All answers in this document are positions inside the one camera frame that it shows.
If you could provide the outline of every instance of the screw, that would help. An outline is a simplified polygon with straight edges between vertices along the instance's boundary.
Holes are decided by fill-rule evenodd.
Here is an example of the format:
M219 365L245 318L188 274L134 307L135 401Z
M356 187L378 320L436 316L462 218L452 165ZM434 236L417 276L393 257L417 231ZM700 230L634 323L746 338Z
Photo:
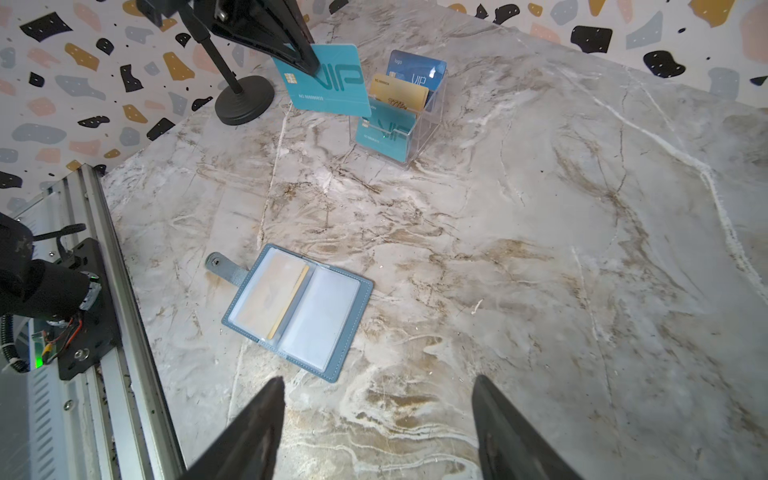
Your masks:
M88 349L79 349L77 352L74 353L74 359L79 362L82 362L83 360L88 358L89 353L90 352L88 351Z

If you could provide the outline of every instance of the black stand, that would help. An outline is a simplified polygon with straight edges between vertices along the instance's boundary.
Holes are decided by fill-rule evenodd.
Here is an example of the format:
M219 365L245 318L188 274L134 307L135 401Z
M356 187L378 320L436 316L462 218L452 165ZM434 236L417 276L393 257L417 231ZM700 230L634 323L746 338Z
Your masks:
M216 115L227 125L242 125L257 118L270 107L275 98L275 89L264 77L252 75L238 81L221 54L210 40L210 32L192 11L189 4L179 8L179 16L192 38L203 45L210 59L224 76L229 87L216 99Z

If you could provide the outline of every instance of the terrazzo patterned backdrop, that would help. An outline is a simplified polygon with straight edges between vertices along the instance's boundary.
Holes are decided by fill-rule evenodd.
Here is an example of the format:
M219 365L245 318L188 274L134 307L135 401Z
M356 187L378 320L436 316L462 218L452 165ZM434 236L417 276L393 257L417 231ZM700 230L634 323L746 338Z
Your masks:
M437 2L725 98L768 107L768 0Z
M299 0L314 25L346 0ZM107 170L226 86L178 17L135 0L0 1L0 210L12 213L81 164ZM213 37L240 77L266 57Z

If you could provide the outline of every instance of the marble surface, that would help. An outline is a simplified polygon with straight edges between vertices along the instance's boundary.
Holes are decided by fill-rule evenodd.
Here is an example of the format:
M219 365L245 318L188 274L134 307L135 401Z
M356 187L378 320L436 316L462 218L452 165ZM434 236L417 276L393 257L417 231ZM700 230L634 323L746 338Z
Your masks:
M313 29L448 62L408 170L345 117L212 105L104 179L187 462L272 376L276 478L479 478L489 376L584 478L768 475L768 115L426 2L351 2ZM273 242L375 290L329 384L223 328Z

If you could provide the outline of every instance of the open card holder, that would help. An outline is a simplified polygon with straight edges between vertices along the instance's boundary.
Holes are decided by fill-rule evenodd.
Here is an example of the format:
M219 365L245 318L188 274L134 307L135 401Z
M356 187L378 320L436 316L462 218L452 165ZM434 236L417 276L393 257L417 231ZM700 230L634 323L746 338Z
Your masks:
M206 268L238 286L221 322L328 382L335 382L373 282L268 243L250 270L214 252Z

